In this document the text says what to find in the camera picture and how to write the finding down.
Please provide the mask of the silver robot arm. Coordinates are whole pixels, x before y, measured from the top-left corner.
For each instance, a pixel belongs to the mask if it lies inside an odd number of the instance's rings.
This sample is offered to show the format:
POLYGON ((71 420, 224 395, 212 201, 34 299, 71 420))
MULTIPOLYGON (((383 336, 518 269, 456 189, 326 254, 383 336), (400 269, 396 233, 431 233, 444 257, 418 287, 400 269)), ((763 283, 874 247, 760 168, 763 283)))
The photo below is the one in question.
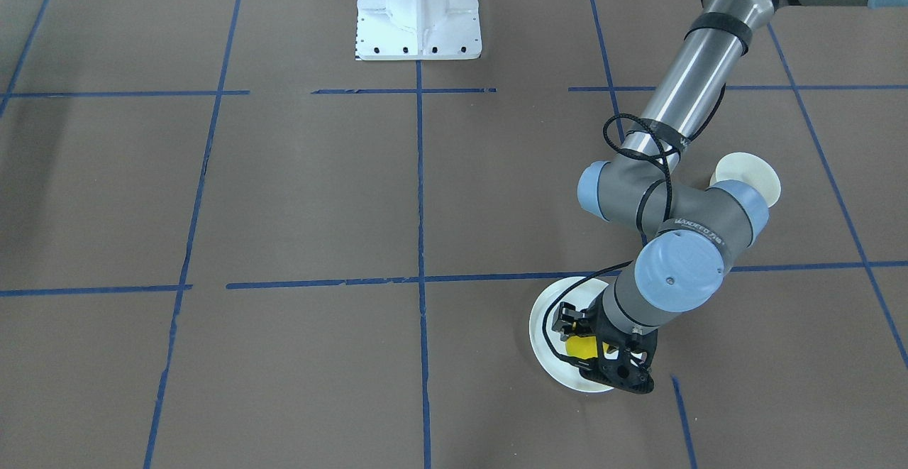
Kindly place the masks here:
POLYGON ((786 7, 906 6, 906 0, 700 1, 700 15, 641 116, 618 113, 604 123, 615 158, 594 162, 578 182, 584 210, 646 239, 586 311, 562 304, 552 318, 551 331, 565 342, 593 340, 591 357, 558 356, 590 380, 648 378, 658 328, 706 303, 768 223, 770 203, 751 184, 723 180, 695 189, 672 178, 716 114, 755 32, 786 7))

